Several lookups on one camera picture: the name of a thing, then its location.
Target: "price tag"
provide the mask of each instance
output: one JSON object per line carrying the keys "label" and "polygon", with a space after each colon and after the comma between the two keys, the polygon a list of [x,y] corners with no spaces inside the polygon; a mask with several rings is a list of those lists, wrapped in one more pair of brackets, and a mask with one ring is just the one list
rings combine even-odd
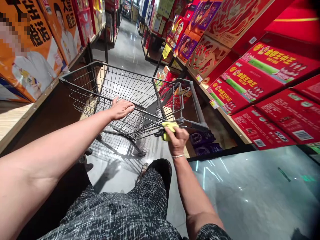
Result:
{"label": "price tag", "polygon": [[196,76],[196,79],[198,80],[199,83],[201,83],[203,80],[203,78],[199,74]]}
{"label": "price tag", "polygon": [[213,109],[217,109],[219,107],[219,105],[214,99],[212,99],[209,103],[213,107]]}

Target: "left arm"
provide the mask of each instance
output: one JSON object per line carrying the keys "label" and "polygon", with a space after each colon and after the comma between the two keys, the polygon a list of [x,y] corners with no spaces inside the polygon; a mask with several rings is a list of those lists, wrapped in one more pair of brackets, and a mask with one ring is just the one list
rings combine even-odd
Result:
{"label": "left arm", "polygon": [[16,238],[97,135],[111,121],[133,111],[131,102],[117,100],[108,110],[0,158],[0,239]]}

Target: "right hand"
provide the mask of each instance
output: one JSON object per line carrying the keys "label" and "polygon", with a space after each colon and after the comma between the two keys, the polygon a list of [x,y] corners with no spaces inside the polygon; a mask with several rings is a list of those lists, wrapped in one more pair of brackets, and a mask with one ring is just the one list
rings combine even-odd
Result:
{"label": "right hand", "polygon": [[173,128],[176,131],[176,135],[171,132],[168,127],[164,128],[171,139],[171,141],[168,143],[169,150],[172,156],[180,156],[184,154],[184,146],[189,139],[189,133],[183,128]]}

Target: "cart wheel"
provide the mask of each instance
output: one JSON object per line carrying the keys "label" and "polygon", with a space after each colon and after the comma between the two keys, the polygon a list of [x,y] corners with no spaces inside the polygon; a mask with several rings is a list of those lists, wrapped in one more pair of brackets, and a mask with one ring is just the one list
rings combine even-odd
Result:
{"label": "cart wheel", "polygon": [[87,155],[87,156],[90,156],[90,155],[92,154],[92,152],[93,152],[92,148],[88,148],[88,149],[84,152],[84,154]]}
{"label": "cart wheel", "polygon": [[100,141],[102,140],[101,134],[99,134],[99,135],[96,137],[96,139],[100,142]]}
{"label": "cart wheel", "polygon": [[138,153],[138,157],[144,157],[145,155],[147,155],[147,152],[141,151]]}

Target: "shelf label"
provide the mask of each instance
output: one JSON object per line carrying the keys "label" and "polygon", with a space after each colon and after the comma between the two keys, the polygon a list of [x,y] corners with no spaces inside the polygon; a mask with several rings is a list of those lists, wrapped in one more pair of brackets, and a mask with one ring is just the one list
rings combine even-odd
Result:
{"label": "shelf label", "polygon": [[162,52],[163,59],[166,59],[170,52],[171,52],[171,47],[168,44],[166,44]]}
{"label": "shelf label", "polygon": [[199,83],[201,83],[203,80],[203,78],[199,74],[196,76],[196,79],[198,80]]}
{"label": "shelf label", "polygon": [[213,107],[213,109],[217,109],[219,107],[219,105],[214,99],[212,99],[209,103]]}

